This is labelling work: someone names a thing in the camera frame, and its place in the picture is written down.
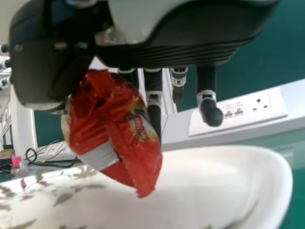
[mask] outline chip bag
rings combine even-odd
[[[85,164],[135,187],[140,198],[154,190],[163,159],[160,142],[140,93],[119,75],[87,72],[67,102],[61,127]]]

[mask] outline cable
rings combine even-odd
[[[37,154],[37,155],[43,154],[44,152],[41,152],[42,150],[44,150],[44,149],[47,148],[48,146],[50,146],[50,145],[52,145],[52,144],[54,144],[55,142],[58,142],[58,141],[59,141],[59,139],[55,140],[54,142],[51,142],[50,144],[48,144],[48,145],[46,145],[45,147],[43,147],[43,148],[41,148],[40,150],[38,150],[38,151],[36,152],[36,154]]]
[[[30,151],[32,151],[32,152],[34,153],[34,155],[29,157],[29,152],[30,152]],[[50,159],[55,158],[61,151],[59,151],[56,155],[54,155],[54,156],[48,158],[47,160],[50,160]],[[36,152],[34,149],[32,149],[32,148],[29,148],[29,149],[25,152],[25,159],[29,162],[28,165],[45,166],[45,167],[51,166],[51,167],[58,167],[58,168],[70,168],[70,167],[72,167],[72,166],[76,163],[76,161],[78,160],[78,158],[75,157],[75,159],[72,161],[72,163],[69,164],[69,165],[66,165],[66,166],[62,166],[62,165],[58,165],[58,164],[52,164],[52,163],[49,163],[47,160],[44,160],[44,161],[41,162],[41,163],[36,163],[35,161],[37,160],[37,152]]]

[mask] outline power outlet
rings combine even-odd
[[[254,97],[254,101],[251,102],[252,111],[260,112],[261,110],[271,109],[271,103],[269,99],[269,95],[267,93],[258,94]]]
[[[189,136],[209,134],[287,116],[279,87],[221,101],[217,103],[217,107],[224,113],[222,125],[208,126],[203,122],[199,109],[196,109],[191,117]]]

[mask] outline white bowl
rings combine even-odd
[[[277,229],[293,184],[279,154],[248,146],[165,152],[156,191],[144,199],[90,169],[51,172],[42,181],[1,184],[16,195],[0,200],[11,208],[0,210],[0,228]]]

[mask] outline electrical socket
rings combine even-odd
[[[279,87],[221,101],[217,103],[217,107],[224,113],[221,126],[208,126],[203,122],[199,109],[196,109],[191,117],[189,136],[209,134],[287,116]]]

